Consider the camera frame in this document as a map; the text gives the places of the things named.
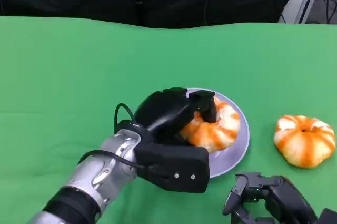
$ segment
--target silver robot arm segment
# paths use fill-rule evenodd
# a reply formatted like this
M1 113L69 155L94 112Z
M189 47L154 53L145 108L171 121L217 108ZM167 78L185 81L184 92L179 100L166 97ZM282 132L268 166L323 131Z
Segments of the silver robot arm segment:
M140 141L139 134L123 129L106 139L100 150L136 162L133 149ZM77 165L67 184L28 224L96 223L123 187L135 177L133 167L112 157L94 154Z

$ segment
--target robotic hand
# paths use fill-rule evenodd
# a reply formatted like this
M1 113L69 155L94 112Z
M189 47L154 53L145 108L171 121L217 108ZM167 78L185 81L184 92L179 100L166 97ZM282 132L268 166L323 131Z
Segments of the robotic hand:
M173 88L150 95L99 150L85 154L65 186L30 224L94 224L135 176L171 191L202 193L210 179L208 152L179 132L199 111L216 121L214 92Z
M319 219L297 188L283 176L263 177L261 173L236 175L223 209L224 215L231 214L231 224L275 224L274 218L253 218L244 208L244 202L265 200L270 214L280 224L333 224L337 213L325 209Z
M99 150L81 157L66 185L29 223L94 224L136 176L165 190L204 192L210 179L208 152L188 145L179 132L195 111L207 122L216 121L214 92L198 91L188 97L186 92L181 88L155 92L138 107L132 121L115 124L115 134ZM327 209L317 219L287 178L260 173L236 175L223 214L231 213L231 224L275 223L273 218L254 219L243 207L243 202L259 199L282 224L337 223L337 213Z

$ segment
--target plate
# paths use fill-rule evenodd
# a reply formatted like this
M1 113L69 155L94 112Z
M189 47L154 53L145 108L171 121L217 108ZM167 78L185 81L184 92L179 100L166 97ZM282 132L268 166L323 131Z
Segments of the plate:
M203 88L188 88L188 90L187 94L198 90L212 91ZM209 155L211 178L225 174L233 169L246 154L250 139L248 122L241 109L225 95L214 92L217 98L228 103L240 115L240 129L236 141L228 149Z

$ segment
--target green tablecloth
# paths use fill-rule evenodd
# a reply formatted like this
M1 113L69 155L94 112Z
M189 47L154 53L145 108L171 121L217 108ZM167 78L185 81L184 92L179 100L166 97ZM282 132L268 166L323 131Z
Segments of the green tablecloth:
M336 154L314 170L289 166L273 145L276 120L316 116L337 129L337 27L235 24L152 30L65 18L0 18L1 223L25 223L66 182L80 156L113 132L119 102L204 87L245 113L251 144L204 194L167 192L137 178L100 220L229 223L236 172L283 174L317 214L337 210ZM265 214L263 203L253 206Z

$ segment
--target toy pumpkin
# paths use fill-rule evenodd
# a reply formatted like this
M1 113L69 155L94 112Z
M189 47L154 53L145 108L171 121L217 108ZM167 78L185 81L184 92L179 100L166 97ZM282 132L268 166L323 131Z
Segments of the toy pumpkin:
M239 114L226 102L214 97L217 112L215 123L205 122L199 112L194 119L183 128L181 135L197 147L204 147L209 153L224 150L231 146L240 128Z
M328 124L305 116L283 116L276 125L274 143L288 163L315 168L335 150L335 134Z

